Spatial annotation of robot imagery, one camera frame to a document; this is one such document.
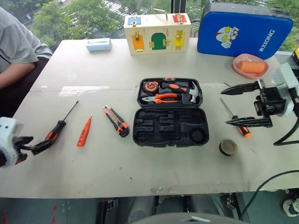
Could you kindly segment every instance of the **green door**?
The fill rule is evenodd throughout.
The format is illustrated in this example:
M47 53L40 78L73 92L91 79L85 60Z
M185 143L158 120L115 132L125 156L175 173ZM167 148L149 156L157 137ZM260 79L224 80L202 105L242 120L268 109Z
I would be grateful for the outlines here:
M153 50L163 50L166 49L166 44L163 44L163 40L165 43L166 36L162 33L155 33L151 36L151 42L154 43Z

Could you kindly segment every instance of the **orange panel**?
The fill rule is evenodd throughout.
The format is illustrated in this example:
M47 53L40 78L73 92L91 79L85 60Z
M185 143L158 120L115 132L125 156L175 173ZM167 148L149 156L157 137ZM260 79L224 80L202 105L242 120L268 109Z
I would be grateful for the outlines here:
M132 41L134 45L134 50L142 49L144 50L143 36L139 35L139 40L136 39L135 35L132 35Z

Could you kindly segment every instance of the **cartoon character print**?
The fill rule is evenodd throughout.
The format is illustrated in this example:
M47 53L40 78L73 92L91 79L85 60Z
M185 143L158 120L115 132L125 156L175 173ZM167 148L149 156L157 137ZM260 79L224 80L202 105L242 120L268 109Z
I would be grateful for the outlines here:
M224 48L230 48L232 42L238 36L239 29L237 27L222 27L218 32L215 34L215 37L218 41L222 42L221 46Z

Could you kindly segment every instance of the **pink bowl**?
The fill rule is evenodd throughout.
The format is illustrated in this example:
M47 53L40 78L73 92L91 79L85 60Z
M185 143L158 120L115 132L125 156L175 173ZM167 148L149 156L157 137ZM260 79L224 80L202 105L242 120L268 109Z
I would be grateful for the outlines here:
M247 73L244 71L241 71L240 69L238 69L238 64L240 63L240 61L247 61L247 62L263 62L265 63L265 68L262 72L260 73ZM233 68L236 72L238 72L239 74L247 77L247 78L251 78L251 79L256 79L261 77L263 74L265 74L269 68L269 65L261 58L256 57L254 55L250 55L250 54L240 54L238 57L236 57L234 59L233 62Z

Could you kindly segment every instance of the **black screwdriver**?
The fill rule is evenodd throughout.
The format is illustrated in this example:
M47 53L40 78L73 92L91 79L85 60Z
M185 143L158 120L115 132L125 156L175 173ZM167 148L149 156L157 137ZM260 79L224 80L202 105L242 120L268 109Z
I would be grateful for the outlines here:
M74 109L74 107L78 104L78 102L79 102L79 100L75 103L75 105L71 108L71 110L67 113L67 115L65 116L65 118L63 120L59 120L57 122L57 125L52 129L52 131L49 132L49 134L45 138L46 140L52 139L53 142L56 141L56 139L59 136L59 133L61 132L63 127L66 125L65 119L69 116L69 114Z
M224 107L226 108L226 110L227 110L227 111L230 113L230 115L232 116L232 119L237 119L238 116L237 116L237 115L234 115L234 114L230 111L229 107L225 104L225 102L223 101L223 99L220 98L220 100L222 101L222 103L223 103ZM250 131L248 130L247 127L237 126L237 128L238 128L239 132L241 133L241 135L243 135L245 138L250 138L250 137L251 137L251 133L250 133Z

